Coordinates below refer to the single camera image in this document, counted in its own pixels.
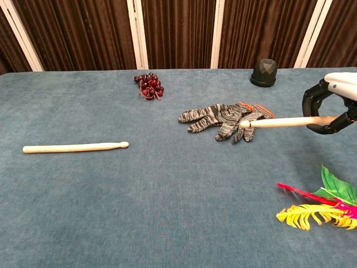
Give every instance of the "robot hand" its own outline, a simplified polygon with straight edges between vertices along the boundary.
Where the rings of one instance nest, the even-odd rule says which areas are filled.
[[[307,125],[319,134],[337,133],[357,120],[357,73],[330,73],[312,88],[305,91],[302,100],[303,116],[319,116],[322,101],[332,94],[339,95],[348,107],[347,112],[329,125]]]

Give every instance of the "glove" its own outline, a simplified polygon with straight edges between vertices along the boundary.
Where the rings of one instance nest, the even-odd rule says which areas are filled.
[[[271,119],[274,118],[274,114],[269,111],[267,108],[255,104],[253,105],[254,111],[244,117],[242,117],[239,122],[248,120],[248,121],[256,121],[259,119]],[[246,142],[252,141],[254,134],[255,134],[256,128],[255,127],[249,127],[249,128],[242,128],[241,126],[238,127],[237,133],[233,137],[233,142],[232,143],[237,143],[240,141],[242,138]]]
[[[208,127],[221,126],[216,135],[216,140],[222,141],[237,131],[238,122],[243,116],[253,111],[251,106],[241,104],[216,104],[207,108],[191,109],[182,113],[178,120],[185,123],[201,119],[188,127],[187,131],[191,133],[201,132]]]

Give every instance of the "drumstick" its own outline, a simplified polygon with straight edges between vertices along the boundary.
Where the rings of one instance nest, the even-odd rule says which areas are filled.
[[[40,145],[40,146],[24,146],[22,151],[26,154],[34,154],[37,152],[84,152],[84,151],[100,151],[111,150],[116,148],[127,148],[129,143],[123,142],[106,142],[106,143],[90,143],[90,144],[72,144],[72,145]]]
[[[313,117],[292,117],[292,118],[274,118],[262,119],[256,121],[242,121],[240,126],[248,127],[297,127],[308,124],[329,125],[337,116],[313,116]]]

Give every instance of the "green feather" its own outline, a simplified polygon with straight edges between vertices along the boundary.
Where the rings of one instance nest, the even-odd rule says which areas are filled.
[[[357,205],[356,189],[352,185],[336,178],[324,166],[322,166],[321,177],[325,188],[321,188],[314,194],[328,199],[338,197],[347,204]]]

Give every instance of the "curtain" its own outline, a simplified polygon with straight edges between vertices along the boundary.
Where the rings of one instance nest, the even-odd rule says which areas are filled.
[[[219,68],[292,68],[317,0],[225,0]]]
[[[209,68],[216,0],[142,0],[150,69]]]
[[[0,75],[15,71],[31,71],[31,67],[0,9]]]
[[[333,1],[307,67],[357,66],[357,1]]]
[[[126,0],[13,0],[46,71],[136,69]]]

